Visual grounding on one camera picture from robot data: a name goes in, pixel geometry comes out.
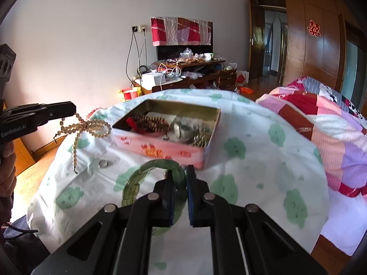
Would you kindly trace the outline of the person's left hand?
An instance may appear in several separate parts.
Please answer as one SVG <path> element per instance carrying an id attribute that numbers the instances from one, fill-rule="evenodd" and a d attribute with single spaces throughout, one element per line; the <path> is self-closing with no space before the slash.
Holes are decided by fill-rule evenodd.
<path id="1" fill-rule="evenodd" d="M 1 150 L 0 197 L 9 197 L 16 186 L 16 154 L 14 142 L 7 142 Z"/>

